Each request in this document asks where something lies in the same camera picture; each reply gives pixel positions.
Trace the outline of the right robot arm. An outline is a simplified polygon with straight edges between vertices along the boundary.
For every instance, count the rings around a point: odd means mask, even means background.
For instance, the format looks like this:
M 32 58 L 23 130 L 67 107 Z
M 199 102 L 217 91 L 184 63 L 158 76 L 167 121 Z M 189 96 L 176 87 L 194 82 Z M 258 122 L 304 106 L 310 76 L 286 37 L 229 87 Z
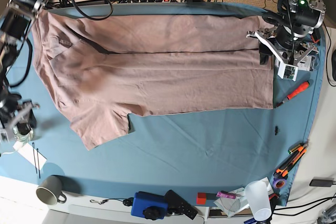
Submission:
M 40 12 L 49 0 L 9 0 L 1 18 L 1 137 L 11 140 L 27 136 L 36 127 L 33 108 L 38 105 L 30 100 L 21 102 L 21 95 L 10 88 L 21 85 L 27 78 L 33 58 L 33 46 L 28 34 Z M 23 78 L 9 84 L 6 74 L 20 54 L 18 43 L 28 45 L 28 62 Z

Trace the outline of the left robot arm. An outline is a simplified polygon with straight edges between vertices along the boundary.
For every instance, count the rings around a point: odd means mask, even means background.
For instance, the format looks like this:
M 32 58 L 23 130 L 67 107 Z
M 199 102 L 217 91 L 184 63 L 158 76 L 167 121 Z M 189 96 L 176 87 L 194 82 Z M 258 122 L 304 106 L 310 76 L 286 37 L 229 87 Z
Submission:
M 262 14 L 272 27 L 257 32 L 279 50 L 281 60 L 296 65 L 317 54 L 325 12 L 323 0 L 278 0 L 277 12 Z

